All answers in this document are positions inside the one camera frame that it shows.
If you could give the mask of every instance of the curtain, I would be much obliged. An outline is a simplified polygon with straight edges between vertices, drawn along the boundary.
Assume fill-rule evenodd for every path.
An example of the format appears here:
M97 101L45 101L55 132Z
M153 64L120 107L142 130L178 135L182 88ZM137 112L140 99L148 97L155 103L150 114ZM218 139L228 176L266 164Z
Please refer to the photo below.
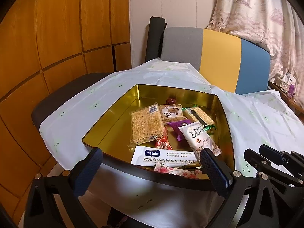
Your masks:
M251 41L270 53L269 79L295 75L304 107L304 26L287 0L217 0L208 29Z

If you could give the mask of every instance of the white tablecloth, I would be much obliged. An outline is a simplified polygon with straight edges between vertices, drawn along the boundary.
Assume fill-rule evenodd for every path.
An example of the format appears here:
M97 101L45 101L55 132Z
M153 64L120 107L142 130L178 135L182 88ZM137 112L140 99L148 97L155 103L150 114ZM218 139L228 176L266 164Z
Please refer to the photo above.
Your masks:
M42 122L40 134L65 169L72 169L87 156L89 149L82 143L83 136L136 84L181 87L218 95L232 135L236 169L245 176L256 174L244 161L247 148L258 152L261 144L267 144L279 151L304 154L303 124L276 92L229 93L210 85L188 63L154 59L109 75L71 98ZM161 228L205 227L222 202L216 193L158 184L106 165L101 165L89 191L126 215Z

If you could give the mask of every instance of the gold tray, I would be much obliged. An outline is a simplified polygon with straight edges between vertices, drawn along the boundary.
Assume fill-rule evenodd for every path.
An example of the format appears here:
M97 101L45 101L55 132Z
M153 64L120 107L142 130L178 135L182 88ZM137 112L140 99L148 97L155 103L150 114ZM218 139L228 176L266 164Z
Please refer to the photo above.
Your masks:
M227 118L218 96L193 90L138 84L118 99L93 125L83 137L84 144L99 147L104 153L103 164L126 173L151 181L182 188L214 190L207 175L205 179L186 177L155 172L153 167L130 164L133 148L128 147L131 136L130 112L154 103L163 105L168 98L174 98L183 107L198 105L215 122L216 130L211 135L222 150L218 158L224 161L231 170L235 169L233 145ZM168 140L174 150L191 151L186 140L178 142L173 129L168 128ZM144 143L154 148L155 141Z

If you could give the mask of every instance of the metal screw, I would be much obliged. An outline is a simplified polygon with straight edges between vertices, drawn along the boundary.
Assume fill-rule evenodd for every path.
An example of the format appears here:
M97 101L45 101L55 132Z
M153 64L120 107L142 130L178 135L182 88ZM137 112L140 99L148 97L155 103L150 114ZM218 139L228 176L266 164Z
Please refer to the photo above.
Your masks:
M70 171L69 171L69 170L64 170L61 174L62 174L64 177L67 177L67 176L70 174Z
M235 177L240 177L240 176L241 176L241 173L240 173L239 171L235 170L235 171L233 172L233 176L235 176Z
M40 173L37 173L36 175L35 175L35 179L39 179L41 177L41 174Z
M267 176L266 174L263 174L263 175L262 175L262 178L263 178L264 180L267 180L267 179L268 179L268 176Z

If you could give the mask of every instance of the white wall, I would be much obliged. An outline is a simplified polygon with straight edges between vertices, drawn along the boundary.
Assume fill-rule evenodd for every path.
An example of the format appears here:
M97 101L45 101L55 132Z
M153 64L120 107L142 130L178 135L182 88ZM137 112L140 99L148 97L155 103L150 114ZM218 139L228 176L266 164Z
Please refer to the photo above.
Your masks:
M216 0L130 0L132 66L144 62L150 17L165 18L167 27L206 28L215 4Z

